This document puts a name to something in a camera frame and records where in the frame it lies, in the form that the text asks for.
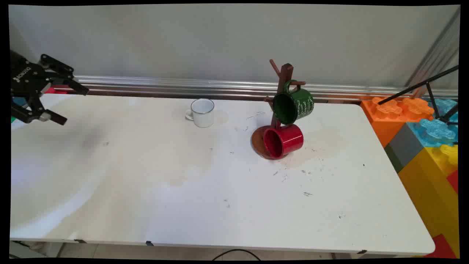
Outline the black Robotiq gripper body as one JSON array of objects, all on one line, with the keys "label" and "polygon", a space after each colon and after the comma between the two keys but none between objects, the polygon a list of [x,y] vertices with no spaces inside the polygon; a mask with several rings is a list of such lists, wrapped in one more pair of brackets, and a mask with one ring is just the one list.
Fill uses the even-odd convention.
[{"label": "black Robotiq gripper body", "polygon": [[50,88],[50,56],[42,54],[38,62],[10,51],[10,95],[12,107],[43,107],[40,100]]}]

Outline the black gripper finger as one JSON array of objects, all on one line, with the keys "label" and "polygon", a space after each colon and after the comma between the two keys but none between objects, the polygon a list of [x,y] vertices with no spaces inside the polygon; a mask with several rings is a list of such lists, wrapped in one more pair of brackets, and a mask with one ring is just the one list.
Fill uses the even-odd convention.
[{"label": "black gripper finger", "polygon": [[11,97],[11,116],[15,120],[29,124],[34,120],[52,121],[65,125],[67,118],[44,108],[38,97]]},{"label": "black gripper finger", "polygon": [[89,89],[75,80],[74,69],[71,66],[46,54],[40,56],[40,65],[45,70],[46,80],[55,91],[59,90],[64,93],[63,89],[68,88],[78,95],[88,94]]}]

